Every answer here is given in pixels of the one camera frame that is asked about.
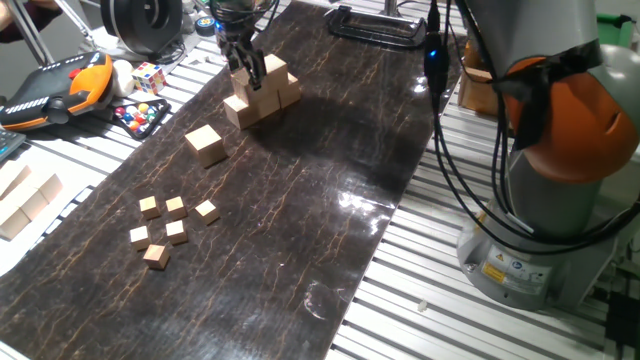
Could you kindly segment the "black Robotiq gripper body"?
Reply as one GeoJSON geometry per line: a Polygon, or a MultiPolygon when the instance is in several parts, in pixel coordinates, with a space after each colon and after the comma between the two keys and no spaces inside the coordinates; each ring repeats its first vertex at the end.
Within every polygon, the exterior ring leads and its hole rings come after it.
{"type": "Polygon", "coordinates": [[[216,29],[216,39],[221,53],[228,61],[242,61],[256,55],[252,44],[255,30],[252,25],[227,24],[216,29]]]}

